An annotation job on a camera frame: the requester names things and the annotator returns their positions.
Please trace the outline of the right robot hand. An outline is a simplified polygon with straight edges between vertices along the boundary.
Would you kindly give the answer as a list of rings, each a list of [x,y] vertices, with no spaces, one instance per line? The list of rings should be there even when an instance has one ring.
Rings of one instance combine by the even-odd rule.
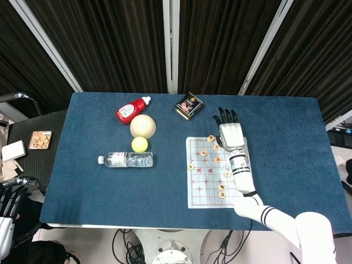
[[[242,150],[245,147],[242,127],[238,121],[238,116],[234,110],[218,108],[219,115],[214,115],[219,128],[220,145],[227,152]]]

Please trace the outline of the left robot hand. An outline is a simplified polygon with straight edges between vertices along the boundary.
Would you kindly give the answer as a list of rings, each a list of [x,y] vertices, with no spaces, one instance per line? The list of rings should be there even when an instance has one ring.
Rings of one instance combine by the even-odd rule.
[[[12,247],[15,222],[27,190],[21,186],[16,190],[9,188],[1,191],[1,260],[9,255]]]

